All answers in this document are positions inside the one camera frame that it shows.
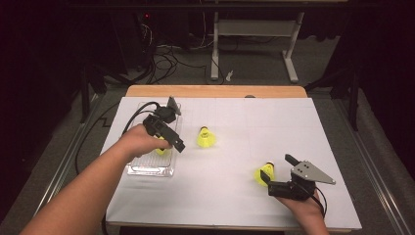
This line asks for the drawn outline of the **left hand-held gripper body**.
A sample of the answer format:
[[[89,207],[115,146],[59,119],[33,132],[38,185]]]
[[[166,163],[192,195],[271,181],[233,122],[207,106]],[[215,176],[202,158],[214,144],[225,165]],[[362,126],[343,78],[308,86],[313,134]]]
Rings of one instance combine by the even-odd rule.
[[[169,126],[167,126],[168,123],[172,123],[176,120],[177,116],[181,115],[180,108],[175,99],[170,96],[165,106],[156,108],[154,115],[158,120],[156,124],[156,135],[162,137],[170,145],[179,146],[182,140],[175,131],[170,130]]]

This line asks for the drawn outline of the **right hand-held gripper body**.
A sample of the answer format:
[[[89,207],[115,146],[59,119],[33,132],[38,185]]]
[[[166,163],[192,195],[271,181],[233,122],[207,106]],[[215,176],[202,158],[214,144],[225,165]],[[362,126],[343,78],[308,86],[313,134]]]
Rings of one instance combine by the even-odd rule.
[[[316,183],[335,185],[336,180],[308,161],[300,161],[290,171],[287,182],[268,183],[268,195],[292,200],[306,200],[314,195]]]

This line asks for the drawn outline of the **yellow shuttlecock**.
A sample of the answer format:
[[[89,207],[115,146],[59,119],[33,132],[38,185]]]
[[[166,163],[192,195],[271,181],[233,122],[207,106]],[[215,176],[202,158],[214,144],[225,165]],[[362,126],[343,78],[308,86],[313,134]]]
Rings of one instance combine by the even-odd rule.
[[[164,140],[164,138],[162,136],[158,137],[160,140]],[[159,156],[163,156],[164,154],[166,154],[169,151],[169,149],[156,149],[156,153]]]
[[[259,172],[260,172],[261,170],[265,171],[265,172],[269,175],[269,177],[270,177],[271,181],[273,181],[273,180],[275,179],[275,175],[274,175],[274,163],[273,163],[273,162],[267,162],[266,164],[264,164],[263,166],[261,166],[260,168],[258,168],[258,169],[254,172],[254,180],[255,180],[255,181],[256,181],[259,185],[266,187],[267,185],[265,185],[265,184],[263,183],[263,181],[260,179]]]
[[[198,134],[197,144],[201,148],[209,148],[212,147],[215,142],[215,135],[206,126],[203,126]]]

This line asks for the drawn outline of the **clear plastic tray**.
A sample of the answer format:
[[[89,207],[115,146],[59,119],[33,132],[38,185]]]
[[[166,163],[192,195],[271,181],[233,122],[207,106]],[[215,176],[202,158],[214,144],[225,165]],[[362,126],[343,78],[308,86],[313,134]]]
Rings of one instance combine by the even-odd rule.
[[[140,102],[137,106],[136,112],[131,116],[128,121],[128,125],[124,128],[124,132],[129,130],[131,127],[142,123],[143,120],[148,116],[152,115],[155,117],[154,130],[148,129],[151,134],[158,138],[156,135],[156,124],[158,123],[157,117],[154,115],[154,111],[158,107],[163,107],[167,102],[158,103],[152,102]],[[176,117],[176,120],[172,123],[168,123],[170,130],[175,131],[178,135],[181,132],[181,115]],[[142,157],[135,158],[128,164],[127,173],[130,175],[145,175],[145,176],[159,176],[159,177],[171,177],[174,172],[176,157],[179,152],[173,147],[163,156],[159,156],[156,150],[143,155]]]

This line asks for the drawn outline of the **person's left hand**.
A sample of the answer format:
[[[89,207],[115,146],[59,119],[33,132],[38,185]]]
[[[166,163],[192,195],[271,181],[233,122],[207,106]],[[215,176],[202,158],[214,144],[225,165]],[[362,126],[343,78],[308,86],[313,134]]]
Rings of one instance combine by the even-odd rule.
[[[158,139],[147,133],[143,124],[138,124],[127,130],[117,141],[117,147],[128,161],[148,154],[156,149],[171,149],[172,146],[163,139]]]

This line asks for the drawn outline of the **person's right hand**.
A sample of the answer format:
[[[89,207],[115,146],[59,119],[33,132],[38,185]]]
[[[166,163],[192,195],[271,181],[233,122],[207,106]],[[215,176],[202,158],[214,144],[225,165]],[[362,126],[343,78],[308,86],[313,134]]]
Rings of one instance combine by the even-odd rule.
[[[314,194],[313,197],[305,201],[296,201],[281,197],[277,197],[277,200],[286,206],[297,220],[323,217],[317,194]]]

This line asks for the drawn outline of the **black metal stand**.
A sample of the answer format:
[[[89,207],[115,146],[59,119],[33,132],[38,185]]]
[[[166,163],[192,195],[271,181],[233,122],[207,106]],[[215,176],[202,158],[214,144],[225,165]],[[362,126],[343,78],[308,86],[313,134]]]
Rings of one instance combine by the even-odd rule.
[[[131,85],[132,81],[121,76],[120,74],[110,71],[99,64],[84,64],[80,71],[80,94],[82,117],[80,122],[85,123],[87,118],[92,114],[92,100],[89,98],[89,88],[92,88],[97,95],[107,93],[105,77],[109,76],[118,83]]]
[[[317,87],[331,86],[332,99],[348,98],[347,119],[354,131],[357,127],[359,76],[353,66],[346,66],[304,86],[306,92]]]

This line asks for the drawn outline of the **black equipment with red light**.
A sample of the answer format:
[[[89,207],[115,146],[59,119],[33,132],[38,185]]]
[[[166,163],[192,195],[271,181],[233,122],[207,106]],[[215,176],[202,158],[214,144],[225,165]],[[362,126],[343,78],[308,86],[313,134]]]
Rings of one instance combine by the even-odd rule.
[[[146,69],[153,55],[150,32],[136,13],[115,13],[111,17],[125,68]]]

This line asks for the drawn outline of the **dark curtain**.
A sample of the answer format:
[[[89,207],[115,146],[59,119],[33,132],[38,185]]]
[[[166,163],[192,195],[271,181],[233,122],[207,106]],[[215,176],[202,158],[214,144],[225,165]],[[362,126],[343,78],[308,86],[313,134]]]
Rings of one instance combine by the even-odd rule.
[[[61,0],[0,0],[0,222],[79,89]]]
[[[415,0],[350,0],[361,87],[415,180]]]

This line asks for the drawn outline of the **metal floor rail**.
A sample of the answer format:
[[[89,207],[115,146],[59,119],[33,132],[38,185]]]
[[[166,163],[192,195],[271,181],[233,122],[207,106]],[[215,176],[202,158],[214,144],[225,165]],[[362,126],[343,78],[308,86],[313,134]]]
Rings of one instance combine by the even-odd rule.
[[[393,227],[393,230],[395,231],[395,234],[415,235],[415,232],[411,231],[400,208],[398,207],[396,199],[392,195],[392,191],[388,188],[381,172],[377,169],[375,162],[372,160],[372,156],[364,145],[362,137],[357,131],[353,129],[349,123],[345,104],[341,100],[334,100],[333,103],[341,114],[342,119],[346,123],[347,129],[350,132],[352,139],[358,149],[363,168],[368,175],[372,187],[377,194],[377,197],[383,207],[383,211],[386,213]]]
[[[94,94],[91,100],[92,114],[85,123],[81,123],[80,120],[77,123],[76,131],[68,142],[66,151],[62,154],[59,164],[54,168],[53,177],[48,181],[44,193],[38,201],[36,210],[33,212],[33,216],[36,216],[60,192],[72,167],[74,167],[76,174],[78,173],[77,156],[89,131],[92,129],[93,117],[101,105],[103,95]]]

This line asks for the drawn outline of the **white metal table frame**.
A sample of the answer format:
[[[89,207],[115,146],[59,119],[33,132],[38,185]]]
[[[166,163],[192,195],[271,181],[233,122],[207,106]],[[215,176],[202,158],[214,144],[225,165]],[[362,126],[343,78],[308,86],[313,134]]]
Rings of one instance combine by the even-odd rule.
[[[263,36],[286,37],[290,39],[287,50],[281,52],[285,67],[292,83],[298,83],[299,78],[293,64],[292,54],[300,33],[304,12],[300,12],[295,20],[290,21],[260,21],[260,20],[221,20],[217,13],[213,21],[213,42],[211,54],[210,79],[219,79],[219,50],[220,36]]]

